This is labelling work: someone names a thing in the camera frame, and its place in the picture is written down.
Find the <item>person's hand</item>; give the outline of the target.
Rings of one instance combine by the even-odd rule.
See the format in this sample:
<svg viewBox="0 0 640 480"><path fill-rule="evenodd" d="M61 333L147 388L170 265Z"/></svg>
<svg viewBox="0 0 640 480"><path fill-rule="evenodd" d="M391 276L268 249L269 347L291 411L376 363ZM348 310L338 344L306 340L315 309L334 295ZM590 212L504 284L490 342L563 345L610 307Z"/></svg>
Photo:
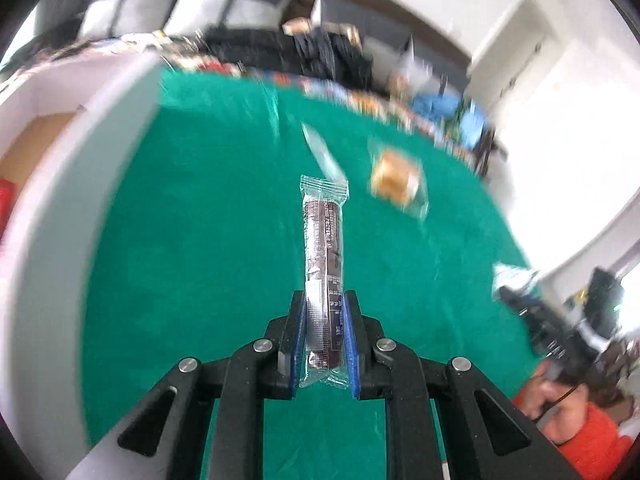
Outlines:
<svg viewBox="0 0 640 480"><path fill-rule="evenodd" d="M551 362L542 361L521 388L518 407L554 444L572 440L585 425L589 390L586 385L568 386L550 377Z"/></svg>

